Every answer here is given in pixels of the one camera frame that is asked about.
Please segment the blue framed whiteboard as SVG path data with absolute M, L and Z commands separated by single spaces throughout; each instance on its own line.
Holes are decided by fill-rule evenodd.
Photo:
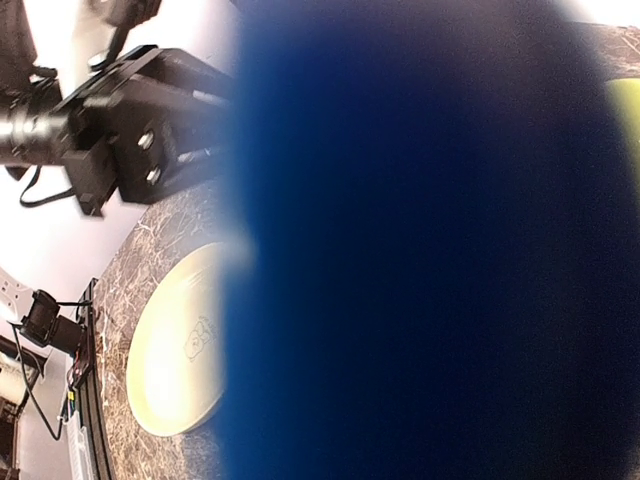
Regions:
M 225 280 L 233 479 L 625 479 L 639 198 L 549 1 L 258 1 Z

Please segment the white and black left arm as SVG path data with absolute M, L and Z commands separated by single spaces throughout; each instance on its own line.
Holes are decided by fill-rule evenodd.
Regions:
M 39 66 L 26 8 L 1 5 L 1 163 L 14 178 L 59 166 L 87 216 L 113 194 L 151 205 L 211 178 L 229 152 L 224 127 L 232 80 L 184 50 L 126 50 L 156 1 L 93 1 L 110 25 L 90 78 L 63 95 L 58 73 Z

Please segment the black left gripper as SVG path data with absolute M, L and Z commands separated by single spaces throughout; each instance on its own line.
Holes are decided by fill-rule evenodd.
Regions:
M 138 47 L 54 111 L 55 140 L 82 212 L 112 194 L 152 205 L 216 176 L 229 155 L 233 80 L 177 48 Z

